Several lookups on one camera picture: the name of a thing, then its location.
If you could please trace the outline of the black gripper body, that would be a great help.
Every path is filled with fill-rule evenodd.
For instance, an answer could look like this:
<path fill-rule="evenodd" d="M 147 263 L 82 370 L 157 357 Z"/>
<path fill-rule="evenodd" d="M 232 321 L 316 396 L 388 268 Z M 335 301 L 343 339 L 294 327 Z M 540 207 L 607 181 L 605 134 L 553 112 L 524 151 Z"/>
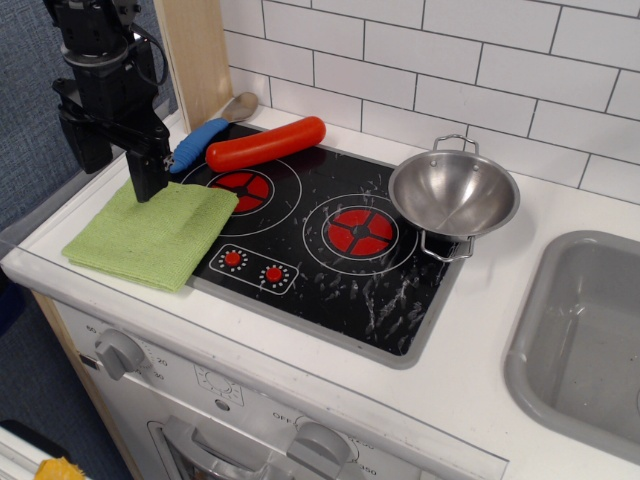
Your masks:
<path fill-rule="evenodd" d="M 59 78 L 59 117 L 80 165 L 95 173 L 113 160 L 114 145 L 125 151 L 169 149 L 169 132 L 156 115 L 158 95 L 152 47 L 120 43 L 114 53 L 81 55 L 62 49 L 72 79 Z"/>

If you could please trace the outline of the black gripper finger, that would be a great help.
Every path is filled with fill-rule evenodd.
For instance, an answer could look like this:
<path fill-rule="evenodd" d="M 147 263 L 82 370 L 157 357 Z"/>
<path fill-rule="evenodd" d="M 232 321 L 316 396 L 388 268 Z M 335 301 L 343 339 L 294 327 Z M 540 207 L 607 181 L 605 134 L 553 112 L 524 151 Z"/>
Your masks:
<path fill-rule="evenodd" d="M 169 149 L 143 152 L 128 150 L 126 159 L 136 199 L 140 203 L 149 201 L 166 188 L 169 179 Z"/>

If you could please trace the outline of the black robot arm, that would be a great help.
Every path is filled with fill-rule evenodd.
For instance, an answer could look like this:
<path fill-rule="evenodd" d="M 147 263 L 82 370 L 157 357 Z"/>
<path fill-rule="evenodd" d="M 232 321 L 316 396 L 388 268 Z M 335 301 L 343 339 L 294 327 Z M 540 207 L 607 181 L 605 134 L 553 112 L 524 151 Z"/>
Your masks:
<path fill-rule="evenodd" d="M 48 1 L 62 34 L 61 54 L 73 78 L 52 84 L 60 97 L 59 120 L 82 170 L 96 173 L 126 153 L 139 202 L 169 181 L 169 130 L 153 102 L 168 70 L 155 68 L 161 44 L 139 26 L 136 1 Z"/>

